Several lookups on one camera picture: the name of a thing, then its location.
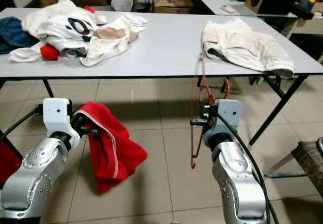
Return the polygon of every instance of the black cord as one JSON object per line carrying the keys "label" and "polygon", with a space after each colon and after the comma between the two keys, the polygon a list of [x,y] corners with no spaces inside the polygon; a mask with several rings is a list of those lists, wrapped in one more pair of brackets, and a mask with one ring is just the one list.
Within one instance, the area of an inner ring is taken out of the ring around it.
{"label": "black cord", "polygon": [[0,140],[2,140],[4,137],[6,137],[9,133],[11,133],[15,128],[17,128],[20,124],[22,124],[25,120],[27,120],[32,115],[39,113],[38,107],[36,109],[33,109],[30,113],[22,117],[19,121],[13,124],[12,127],[10,127],[8,130],[6,130],[1,136]]}
{"label": "black cord", "polygon": [[[219,113],[216,113],[216,116],[229,128],[229,130],[237,138],[237,140],[241,144],[243,150],[248,155],[248,157],[249,157],[252,165],[254,166],[254,168],[256,170],[256,173],[258,175],[259,181],[260,181],[260,185],[261,185],[262,190],[263,190],[263,193],[264,193],[265,201],[266,201],[266,218],[267,218],[267,223],[270,224],[271,223],[270,209],[273,210],[273,207],[270,208],[271,205],[270,205],[270,202],[269,202],[269,199],[268,199],[266,185],[264,183],[264,180],[263,180],[262,174],[260,172],[260,169],[259,169],[256,161],[254,160],[253,156],[251,155],[249,149],[247,148],[246,144],[244,144],[244,142],[242,141],[242,139],[240,138],[240,136],[238,135],[238,133],[232,128],[232,126]],[[272,215],[273,215],[273,219],[275,221],[275,224],[279,224],[275,211],[272,211]]]}

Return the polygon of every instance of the chair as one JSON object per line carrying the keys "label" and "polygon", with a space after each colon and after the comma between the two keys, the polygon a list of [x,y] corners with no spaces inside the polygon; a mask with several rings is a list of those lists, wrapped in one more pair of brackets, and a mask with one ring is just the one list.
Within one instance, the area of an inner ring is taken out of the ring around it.
{"label": "chair", "polygon": [[[320,146],[323,146],[323,138],[319,138],[316,142],[299,142],[298,146],[290,154],[266,171],[265,177],[288,178],[308,176],[323,198],[323,151]],[[305,174],[275,173],[277,169],[288,163],[293,157],[305,171]]]}

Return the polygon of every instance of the chair seat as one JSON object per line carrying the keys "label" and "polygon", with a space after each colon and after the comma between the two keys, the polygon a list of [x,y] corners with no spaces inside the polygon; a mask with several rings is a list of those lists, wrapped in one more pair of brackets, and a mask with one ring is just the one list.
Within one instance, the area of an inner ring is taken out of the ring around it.
{"label": "chair seat", "polygon": [[323,157],[316,142],[299,142],[291,153],[323,198]]}

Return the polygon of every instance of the white table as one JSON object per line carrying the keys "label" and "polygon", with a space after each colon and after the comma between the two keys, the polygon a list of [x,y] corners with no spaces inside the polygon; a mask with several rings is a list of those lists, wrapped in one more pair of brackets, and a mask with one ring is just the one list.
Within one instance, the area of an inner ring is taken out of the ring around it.
{"label": "white table", "polygon": [[[36,9],[5,9],[0,18],[15,16],[23,19]],[[106,15],[108,22],[124,13],[97,11]],[[91,79],[91,78],[183,78],[193,77],[201,52],[201,33],[208,20],[223,23],[229,16],[141,14],[149,20],[147,29],[140,33],[123,54],[94,67],[82,66],[78,61],[9,62],[8,55],[0,55],[0,81],[22,79]],[[211,77],[263,76],[282,98],[250,143],[261,135],[278,112],[308,75],[323,75],[323,66],[257,17],[240,17],[254,31],[272,35],[295,62],[298,78],[286,94],[268,77],[268,74],[250,70],[221,60],[207,60],[205,71]]]}
{"label": "white table", "polygon": [[[285,17],[285,18],[297,18],[292,13],[288,15],[268,15],[268,14],[257,14],[248,7],[245,6],[244,2],[237,0],[201,0],[209,9],[216,15],[226,16],[259,16],[259,17]],[[236,11],[232,14],[221,10],[221,6],[229,6]]]}

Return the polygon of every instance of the red fabric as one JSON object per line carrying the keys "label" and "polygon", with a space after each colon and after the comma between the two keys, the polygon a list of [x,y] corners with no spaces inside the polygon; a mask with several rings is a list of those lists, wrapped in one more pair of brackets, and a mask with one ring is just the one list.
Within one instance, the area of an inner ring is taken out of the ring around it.
{"label": "red fabric", "polygon": [[92,12],[94,14],[95,10],[92,9],[90,6],[85,6],[84,7],[85,10],[89,11],[89,12]]}
{"label": "red fabric", "polygon": [[42,46],[40,52],[46,60],[58,60],[60,56],[60,52],[52,45]]}
{"label": "red fabric", "polygon": [[77,113],[91,119],[86,128],[99,126],[99,136],[89,136],[89,140],[97,190],[105,193],[133,175],[136,167],[147,158],[147,152],[129,139],[127,128],[103,104],[87,102]]}
{"label": "red fabric", "polygon": [[0,141],[0,186],[18,170],[21,161],[3,141]]}

